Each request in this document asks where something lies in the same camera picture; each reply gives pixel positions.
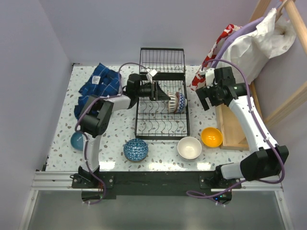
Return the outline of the teal blue bowl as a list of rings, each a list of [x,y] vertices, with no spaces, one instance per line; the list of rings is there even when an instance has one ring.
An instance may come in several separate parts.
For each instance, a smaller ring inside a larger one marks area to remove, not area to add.
[[[78,151],[83,151],[86,144],[85,135],[81,132],[74,132],[70,138],[71,146]]]

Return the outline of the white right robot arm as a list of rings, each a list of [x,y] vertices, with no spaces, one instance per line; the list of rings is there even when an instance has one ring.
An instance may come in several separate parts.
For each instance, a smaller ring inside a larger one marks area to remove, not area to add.
[[[201,70],[206,86],[196,94],[204,110],[209,106],[226,105],[237,117],[248,142],[250,155],[237,163],[219,165],[214,170],[211,183],[225,188],[231,179],[262,181],[266,177],[284,174],[284,163],[289,155],[271,136],[255,108],[246,83],[236,83],[231,67]]]

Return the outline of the blue zigzag pattern bowl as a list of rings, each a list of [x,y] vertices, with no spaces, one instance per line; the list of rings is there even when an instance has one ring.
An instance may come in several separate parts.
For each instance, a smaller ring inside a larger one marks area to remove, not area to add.
[[[185,98],[185,95],[180,92],[176,92],[176,96],[178,99],[176,113],[182,113],[187,105],[187,100]]]

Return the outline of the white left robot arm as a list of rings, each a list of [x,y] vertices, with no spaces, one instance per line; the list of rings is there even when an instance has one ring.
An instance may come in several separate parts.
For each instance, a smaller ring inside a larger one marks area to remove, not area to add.
[[[131,109],[139,98],[149,98],[151,101],[170,100],[157,81],[150,76],[147,76],[147,80],[147,83],[142,83],[141,75],[130,74],[125,90],[118,95],[89,97],[76,125],[79,128],[77,132],[83,135],[83,161],[79,166],[78,175],[87,187],[94,188],[103,182],[98,176],[99,148],[112,113]]]

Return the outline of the blue triangle pattern bowl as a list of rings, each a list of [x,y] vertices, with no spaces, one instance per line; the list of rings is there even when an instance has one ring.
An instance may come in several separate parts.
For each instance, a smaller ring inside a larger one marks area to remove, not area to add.
[[[139,138],[129,140],[123,148],[124,156],[133,162],[144,160],[149,152],[148,144]]]

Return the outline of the cream striped rim bowl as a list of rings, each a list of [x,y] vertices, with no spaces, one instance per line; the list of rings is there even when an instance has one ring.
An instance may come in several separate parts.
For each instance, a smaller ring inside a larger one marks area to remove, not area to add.
[[[168,101],[168,112],[175,113],[178,106],[178,97],[175,93],[172,92],[168,92],[167,95],[170,98],[170,100]]]

